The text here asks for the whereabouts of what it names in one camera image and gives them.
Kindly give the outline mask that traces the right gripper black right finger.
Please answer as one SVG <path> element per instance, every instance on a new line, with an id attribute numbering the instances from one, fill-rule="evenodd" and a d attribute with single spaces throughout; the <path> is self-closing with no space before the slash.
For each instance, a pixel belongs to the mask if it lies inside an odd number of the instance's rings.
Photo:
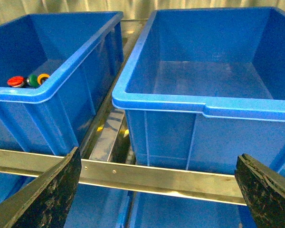
<path id="1" fill-rule="evenodd" d="M 258 228 L 285 228 L 285 177 L 244 153 L 235 179 Z"/>

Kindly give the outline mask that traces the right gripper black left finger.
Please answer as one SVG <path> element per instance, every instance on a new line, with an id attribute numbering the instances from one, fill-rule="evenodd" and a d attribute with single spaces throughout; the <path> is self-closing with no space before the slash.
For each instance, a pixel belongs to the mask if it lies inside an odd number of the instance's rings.
<path id="1" fill-rule="evenodd" d="M 82 169 L 73 149 L 62 161 L 0 204 L 0 228 L 62 228 Z"/>

